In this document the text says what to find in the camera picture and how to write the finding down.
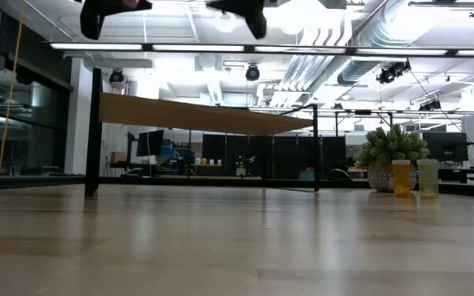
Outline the green plant in patterned pot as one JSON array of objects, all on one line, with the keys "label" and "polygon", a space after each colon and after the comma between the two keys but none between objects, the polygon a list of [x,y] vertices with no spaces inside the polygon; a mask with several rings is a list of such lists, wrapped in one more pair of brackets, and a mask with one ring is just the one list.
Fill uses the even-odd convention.
[{"label": "green plant in patterned pot", "polygon": [[394,160],[408,161],[407,185],[416,185],[416,162],[426,159],[430,152],[427,142],[418,133],[403,132],[399,125],[388,131],[378,127],[365,135],[366,142],[355,155],[355,166],[367,170],[369,185],[377,192],[394,191]]}]

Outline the black computer monitor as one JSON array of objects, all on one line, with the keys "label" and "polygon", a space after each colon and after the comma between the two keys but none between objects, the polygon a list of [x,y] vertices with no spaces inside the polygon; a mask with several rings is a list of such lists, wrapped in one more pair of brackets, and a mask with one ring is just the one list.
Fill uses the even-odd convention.
[{"label": "black computer monitor", "polygon": [[137,139],[137,156],[160,155],[163,138],[163,130],[140,133]]},{"label": "black computer monitor", "polygon": [[463,132],[423,132],[429,157],[438,161],[468,161],[467,135]]}]

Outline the wooden shelf with black legs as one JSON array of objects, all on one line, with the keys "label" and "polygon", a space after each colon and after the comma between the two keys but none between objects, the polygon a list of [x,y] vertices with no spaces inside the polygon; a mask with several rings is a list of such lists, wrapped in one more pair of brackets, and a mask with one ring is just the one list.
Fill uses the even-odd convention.
[{"label": "wooden shelf with black legs", "polygon": [[318,135],[318,107],[308,106],[313,118],[291,118],[296,109],[279,115],[243,109],[187,104],[162,99],[146,99],[103,91],[102,71],[92,70],[91,110],[86,157],[84,197],[94,199],[101,184],[100,150],[104,123],[143,127],[170,127],[184,130],[273,136],[303,127],[311,127],[314,142],[314,191],[319,191],[322,152]]}]

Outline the black partition wall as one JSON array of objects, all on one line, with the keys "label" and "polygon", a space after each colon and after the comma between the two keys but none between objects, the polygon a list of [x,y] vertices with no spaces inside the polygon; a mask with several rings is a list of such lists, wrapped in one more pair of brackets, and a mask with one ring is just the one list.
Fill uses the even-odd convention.
[{"label": "black partition wall", "polygon": [[348,170],[343,136],[321,136],[318,144],[316,154],[311,136],[205,135],[202,157],[218,166],[216,174],[237,177],[313,181],[317,164],[322,180]]}]

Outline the orange medicine bottle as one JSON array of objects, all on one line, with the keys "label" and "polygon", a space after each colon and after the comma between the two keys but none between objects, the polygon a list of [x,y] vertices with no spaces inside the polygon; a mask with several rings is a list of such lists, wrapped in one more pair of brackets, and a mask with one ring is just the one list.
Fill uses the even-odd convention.
[{"label": "orange medicine bottle", "polygon": [[411,190],[411,162],[409,160],[394,160],[392,166],[394,196],[408,198]]}]

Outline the pale green pill bottle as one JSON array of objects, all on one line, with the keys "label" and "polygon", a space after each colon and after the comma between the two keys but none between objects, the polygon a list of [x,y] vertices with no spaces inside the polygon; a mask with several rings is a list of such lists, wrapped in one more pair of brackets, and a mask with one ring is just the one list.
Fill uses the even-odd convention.
[{"label": "pale green pill bottle", "polygon": [[439,195],[439,161],[418,160],[418,183],[421,198],[435,199]]}]

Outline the black metal frame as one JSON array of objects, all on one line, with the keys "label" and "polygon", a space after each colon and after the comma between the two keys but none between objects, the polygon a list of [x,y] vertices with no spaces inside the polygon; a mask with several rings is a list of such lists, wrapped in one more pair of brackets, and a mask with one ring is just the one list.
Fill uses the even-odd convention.
[{"label": "black metal frame", "polygon": [[393,126],[393,112],[382,109],[333,109],[334,117],[334,131],[339,132],[340,114],[344,114],[343,119],[349,117],[372,118],[376,116],[381,123],[387,124],[389,127]]}]

